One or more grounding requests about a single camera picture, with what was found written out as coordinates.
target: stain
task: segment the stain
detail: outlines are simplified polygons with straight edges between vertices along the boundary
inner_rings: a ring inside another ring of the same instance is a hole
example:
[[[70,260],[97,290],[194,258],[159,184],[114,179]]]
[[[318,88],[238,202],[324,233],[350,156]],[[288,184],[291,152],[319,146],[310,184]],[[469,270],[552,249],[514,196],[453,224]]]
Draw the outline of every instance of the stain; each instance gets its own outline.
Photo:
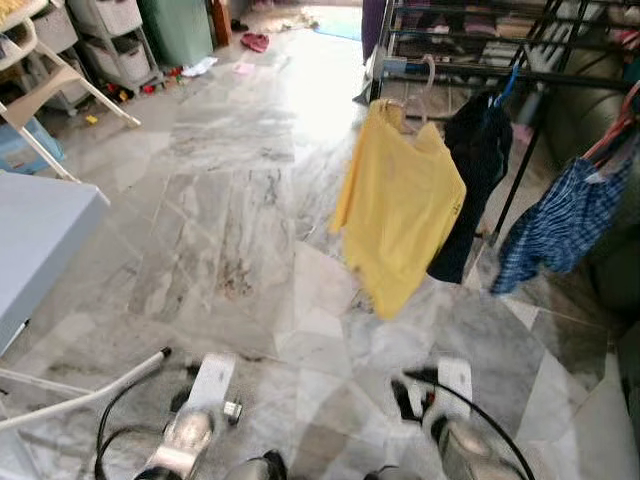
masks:
[[[261,363],[264,361],[264,357],[251,357],[249,355],[245,355],[243,353],[238,354],[241,359],[249,362],[249,363]]]
[[[84,373],[84,374],[103,373],[102,370],[97,368],[92,368],[88,366],[80,367],[78,365],[71,365],[70,363],[65,363],[65,362],[54,363],[49,367],[49,372],[59,373],[61,375],[64,375],[67,373]]]
[[[282,62],[280,68],[278,68],[278,72],[282,73],[289,65],[291,65],[291,57],[288,56],[285,58],[284,62]]]
[[[243,268],[242,260],[235,262],[235,265],[227,262],[218,277],[218,288],[229,299],[248,297],[253,293],[253,287],[247,281],[248,274],[249,270]]]
[[[43,408],[47,408],[48,406],[49,405],[47,405],[46,403],[28,404],[27,405],[27,411],[35,412],[37,410],[42,410]]]
[[[122,269],[127,272],[129,275],[133,275],[134,277],[138,274],[135,268],[129,267],[125,265]]]
[[[189,137],[184,140],[179,140],[172,145],[172,150],[180,155],[188,155],[196,150],[198,139],[196,137]]]
[[[275,205],[276,201],[278,200],[278,193],[276,192],[276,187],[280,184],[281,177],[282,177],[282,174],[280,173],[280,170],[277,171],[276,175],[267,176],[267,181],[269,182],[269,185],[267,186],[264,192],[264,196],[262,197],[262,203],[264,203],[265,205],[267,206]]]
[[[288,152],[282,152],[274,150],[273,148],[263,147],[260,149],[260,157],[264,160],[269,160],[274,163],[284,163],[291,160],[291,155]]]

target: white table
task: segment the white table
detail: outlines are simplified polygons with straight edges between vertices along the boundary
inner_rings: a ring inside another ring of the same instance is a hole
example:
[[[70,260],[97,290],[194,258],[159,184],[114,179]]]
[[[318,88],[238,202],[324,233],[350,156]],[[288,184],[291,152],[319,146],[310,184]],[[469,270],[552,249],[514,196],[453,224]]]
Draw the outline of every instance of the white table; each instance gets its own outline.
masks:
[[[108,207],[94,185],[0,172],[0,355]]]

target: green cabinet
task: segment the green cabinet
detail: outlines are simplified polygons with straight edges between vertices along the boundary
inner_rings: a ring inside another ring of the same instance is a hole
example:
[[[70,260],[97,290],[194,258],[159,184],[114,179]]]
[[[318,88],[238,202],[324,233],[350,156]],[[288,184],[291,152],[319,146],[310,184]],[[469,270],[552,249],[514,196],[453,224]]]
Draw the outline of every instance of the green cabinet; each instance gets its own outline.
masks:
[[[144,31],[159,63],[193,65],[213,52],[206,1],[138,0]]]

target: white bar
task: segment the white bar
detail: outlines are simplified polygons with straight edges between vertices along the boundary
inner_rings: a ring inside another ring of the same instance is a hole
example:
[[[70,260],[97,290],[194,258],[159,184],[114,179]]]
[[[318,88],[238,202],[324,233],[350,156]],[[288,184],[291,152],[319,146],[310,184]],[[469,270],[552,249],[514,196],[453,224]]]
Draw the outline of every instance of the white bar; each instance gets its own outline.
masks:
[[[16,382],[26,383],[28,385],[40,387],[45,390],[53,390],[54,392],[71,394],[73,396],[89,395],[95,392],[95,390],[87,390],[86,388],[78,388],[72,387],[71,385],[65,385],[64,383],[51,382],[42,378],[32,377],[31,375],[25,375],[24,373],[5,370],[4,368],[0,368],[0,378],[6,378],[9,380],[14,380]]]
[[[84,395],[79,398],[74,398],[72,400],[67,400],[66,402],[58,403],[57,405],[52,405],[50,407],[45,407],[35,412],[27,413],[25,415],[20,415],[18,417],[13,417],[8,420],[3,420],[0,422],[0,432],[4,430],[8,430],[10,428],[18,428],[28,425],[33,422],[37,422],[39,420],[44,420],[48,417],[59,415],[64,412],[68,412],[69,410],[73,410],[75,408],[79,408],[87,403],[95,402],[96,400],[101,399],[102,397],[109,396],[114,394],[117,391],[122,390],[123,388],[130,385],[135,380],[143,377],[147,373],[155,370],[160,366],[160,364],[164,361],[166,357],[171,353],[168,349],[163,349],[162,351],[156,353],[148,360],[145,360],[137,367],[134,367],[129,372],[125,373],[122,377],[110,383],[106,387],[101,388],[89,395]]]
[[[18,329],[16,330],[16,333],[13,334],[13,337],[11,337],[11,340],[9,340],[9,343],[7,343],[7,345],[2,349],[2,351],[0,352],[0,357],[4,355],[7,349],[11,346],[13,342],[16,341],[16,339],[18,338],[18,335],[20,335],[26,327],[27,327],[27,321],[25,320],[25,322],[22,325],[20,325],[20,327],[18,327]]]

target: shoe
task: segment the shoe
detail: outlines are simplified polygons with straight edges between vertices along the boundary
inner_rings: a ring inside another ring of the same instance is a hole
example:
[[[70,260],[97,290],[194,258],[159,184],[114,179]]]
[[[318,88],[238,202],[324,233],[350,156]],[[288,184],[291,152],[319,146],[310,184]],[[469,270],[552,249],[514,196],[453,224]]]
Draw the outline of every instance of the shoe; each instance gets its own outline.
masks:
[[[242,23],[240,20],[235,18],[231,19],[231,31],[233,32],[248,32],[249,26]]]
[[[264,53],[269,46],[269,37],[260,33],[245,33],[240,42],[254,52]]]
[[[273,480],[287,480],[287,466],[284,464],[284,459],[282,455],[280,455],[280,452],[277,450],[269,450],[262,458],[269,462],[269,465],[276,473],[277,479]]]

